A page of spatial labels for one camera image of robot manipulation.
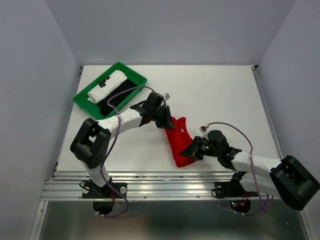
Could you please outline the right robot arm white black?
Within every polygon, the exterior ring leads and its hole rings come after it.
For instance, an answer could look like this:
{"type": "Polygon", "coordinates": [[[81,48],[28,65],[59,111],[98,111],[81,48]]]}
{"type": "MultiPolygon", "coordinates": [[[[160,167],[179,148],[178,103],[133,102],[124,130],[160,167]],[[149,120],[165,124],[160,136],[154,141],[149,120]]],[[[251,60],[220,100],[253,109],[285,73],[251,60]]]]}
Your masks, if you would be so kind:
{"type": "Polygon", "coordinates": [[[225,168],[235,171],[230,182],[231,192],[242,195],[257,191],[281,198],[289,207],[301,211],[320,190],[320,183],[293,156],[272,159],[252,156],[231,147],[225,136],[196,136],[179,153],[197,161],[204,156],[216,157],[225,168]]]}

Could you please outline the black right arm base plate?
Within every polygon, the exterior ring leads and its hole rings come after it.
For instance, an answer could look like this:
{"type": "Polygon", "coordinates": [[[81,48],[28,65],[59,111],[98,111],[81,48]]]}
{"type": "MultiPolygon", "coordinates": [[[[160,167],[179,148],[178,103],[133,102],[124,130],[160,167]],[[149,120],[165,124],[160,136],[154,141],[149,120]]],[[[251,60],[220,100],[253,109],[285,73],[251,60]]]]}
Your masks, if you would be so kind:
{"type": "Polygon", "coordinates": [[[211,195],[218,199],[224,198],[242,198],[242,197],[258,197],[255,191],[245,190],[240,183],[232,183],[231,181],[216,181],[211,190],[211,195]]]}

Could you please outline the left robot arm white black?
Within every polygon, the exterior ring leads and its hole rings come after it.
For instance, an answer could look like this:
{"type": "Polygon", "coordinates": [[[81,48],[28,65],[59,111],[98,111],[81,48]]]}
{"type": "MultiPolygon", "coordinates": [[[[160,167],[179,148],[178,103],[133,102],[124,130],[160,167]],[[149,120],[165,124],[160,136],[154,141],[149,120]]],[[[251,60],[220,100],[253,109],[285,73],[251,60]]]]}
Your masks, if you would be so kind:
{"type": "Polygon", "coordinates": [[[100,197],[111,193],[111,176],[104,166],[109,154],[110,140],[130,129],[139,128],[155,122],[159,129],[175,129],[170,107],[161,105],[157,109],[146,110],[135,105],[119,115],[95,121],[86,119],[70,145],[70,151],[82,163],[90,180],[94,183],[94,191],[100,197]]]}

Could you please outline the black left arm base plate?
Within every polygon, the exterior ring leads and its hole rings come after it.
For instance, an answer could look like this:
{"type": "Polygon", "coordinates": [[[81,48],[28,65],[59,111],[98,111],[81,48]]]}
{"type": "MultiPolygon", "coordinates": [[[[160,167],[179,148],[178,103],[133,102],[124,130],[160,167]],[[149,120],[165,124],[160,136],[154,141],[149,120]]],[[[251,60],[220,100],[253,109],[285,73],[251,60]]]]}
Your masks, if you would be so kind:
{"type": "MultiPolygon", "coordinates": [[[[118,192],[121,192],[121,189],[125,189],[123,195],[127,196],[128,184],[125,182],[113,182],[112,187],[115,188],[118,192]]],[[[114,193],[114,191],[109,188],[107,185],[104,187],[98,187],[92,181],[86,180],[81,181],[79,186],[82,188],[82,198],[83,199],[121,199],[122,197],[114,193]]]]}

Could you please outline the green plastic tray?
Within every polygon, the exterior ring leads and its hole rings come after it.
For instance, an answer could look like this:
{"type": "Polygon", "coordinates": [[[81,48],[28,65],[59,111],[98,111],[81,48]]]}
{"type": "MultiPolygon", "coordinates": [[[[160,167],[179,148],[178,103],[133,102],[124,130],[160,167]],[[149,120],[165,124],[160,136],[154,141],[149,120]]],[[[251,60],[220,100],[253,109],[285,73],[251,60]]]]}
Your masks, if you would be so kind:
{"type": "MultiPolygon", "coordinates": [[[[116,62],[110,68],[108,68],[105,72],[103,72],[99,77],[93,80],[89,85],[87,85],[82,91],[80,91],[77,95],[73,97],[73,102],[77,104],[80,108],[90,114],[96,120],[101,119],[102,115],[100,114],[100,108],[98,104],[94,104],[88,101],[88,92],[92,90],[95,86],[97,86],[100,82],[110,76],[114,71],[119,70],[122,71],[129,80],[137,84],[137,87],[129,88],[130,90],[135,89],[126,99],[123,101],[117,108],[120,111],[123,107],[125,107],[141,90],[141,86],[145,86],[147,83],[147,78],[129,68],[125,64],[121,62],[116,62]]],[[[112,111],[107,118],[110,118],[116,114],[115,110],[112,111]]]]}

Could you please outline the red t shirt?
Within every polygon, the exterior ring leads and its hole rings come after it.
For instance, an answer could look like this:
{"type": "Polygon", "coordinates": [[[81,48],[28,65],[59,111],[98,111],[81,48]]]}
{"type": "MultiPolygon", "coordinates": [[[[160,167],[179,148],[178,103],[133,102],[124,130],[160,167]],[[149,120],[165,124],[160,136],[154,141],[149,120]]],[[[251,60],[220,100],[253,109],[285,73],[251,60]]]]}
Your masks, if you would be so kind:
{"type": "Polygon", "coordinates": [[[186,125],[187,119],[185,117],[180,117],[178,119],[172,117],[171,119],[175,125],[175,129],[166,128],[165,133],[176,167],[184,168],[196,162],[194,159],[180,155],[180,152],[185,150],[192,143],[193,139],[188,133],[186,125]]]}

